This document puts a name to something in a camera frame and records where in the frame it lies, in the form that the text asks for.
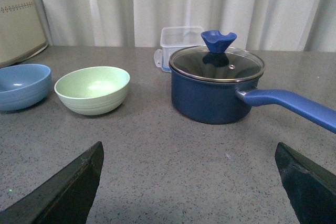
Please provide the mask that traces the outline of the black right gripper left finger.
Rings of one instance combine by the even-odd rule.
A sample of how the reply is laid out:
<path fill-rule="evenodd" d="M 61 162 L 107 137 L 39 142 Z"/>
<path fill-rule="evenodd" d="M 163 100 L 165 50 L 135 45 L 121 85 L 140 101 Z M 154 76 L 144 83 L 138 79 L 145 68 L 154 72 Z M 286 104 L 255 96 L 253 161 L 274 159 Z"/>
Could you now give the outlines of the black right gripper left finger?
<path fill-rule="evenodd" d="M 86 223 L 100 183 L 98 141 L 30 194 L 1 211 L 1 223 Z"/>

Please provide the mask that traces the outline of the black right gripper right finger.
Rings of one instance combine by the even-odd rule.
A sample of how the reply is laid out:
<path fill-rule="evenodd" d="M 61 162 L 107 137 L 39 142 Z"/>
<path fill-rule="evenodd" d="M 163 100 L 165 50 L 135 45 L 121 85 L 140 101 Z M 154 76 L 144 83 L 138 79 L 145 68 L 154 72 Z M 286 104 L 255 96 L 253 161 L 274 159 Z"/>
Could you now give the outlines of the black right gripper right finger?
<path fill-rule="evenodd" d="M 275 161 L 299 222 L 335 223 L 335 174 L 282 142 Z"/>

